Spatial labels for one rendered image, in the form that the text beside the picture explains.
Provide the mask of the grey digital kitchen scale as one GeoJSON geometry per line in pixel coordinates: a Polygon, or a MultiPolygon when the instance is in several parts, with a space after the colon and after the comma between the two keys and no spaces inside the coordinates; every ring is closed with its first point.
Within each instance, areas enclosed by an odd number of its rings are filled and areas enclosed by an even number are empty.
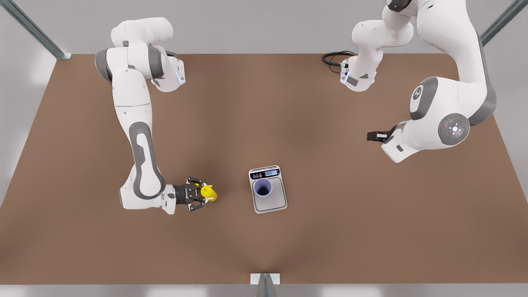
{"type": "Polygon", "coordinates": [[[276,165],[271,167],[251,169],[249,171],[248,175],[253,200],[253,208],[257,214],[283,210],[288,207],[281,173],[281,168],[276,165]],[[258,179],[269,179],[272,183],[272,192],[266,199],[260,199],[253,192],[253,183],[258,179]]]}

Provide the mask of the pale lilac cup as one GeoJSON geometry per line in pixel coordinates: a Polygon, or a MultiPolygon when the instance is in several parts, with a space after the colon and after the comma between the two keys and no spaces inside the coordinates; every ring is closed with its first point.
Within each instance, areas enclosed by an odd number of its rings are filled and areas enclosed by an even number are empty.
{"type": "Polygon", "coordinates": [[[269,179],[258,179],[253,183],[253,192],[260,199],[266,199],[272,192],[272,183],[269,179]]]}

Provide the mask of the silver frame post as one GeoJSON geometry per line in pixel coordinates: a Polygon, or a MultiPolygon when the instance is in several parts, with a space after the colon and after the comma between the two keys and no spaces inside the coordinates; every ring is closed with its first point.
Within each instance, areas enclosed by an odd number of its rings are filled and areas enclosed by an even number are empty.
{"type": "Polygon", "coordinates": [[[256,297],[278,297],[275,285],[280,284],[280,274],[250,274],[250,284],[257,285],[256,297]]]}
{"type": "Polygon", "coordinates": [[[72,58],[71,53],[63,52],[13,0],[0,0],[0,6],[57,60],[68,60],[72,58]]]}
{"type": "Polygon", "coordinates": [[[527,5],[528,0],[513,0],[500,16],[498,16],[496,20],[480,35],[482,45],[487,45],[487,43],[490,42],[498,32],[505,28],[505,26],[527,5]]]}

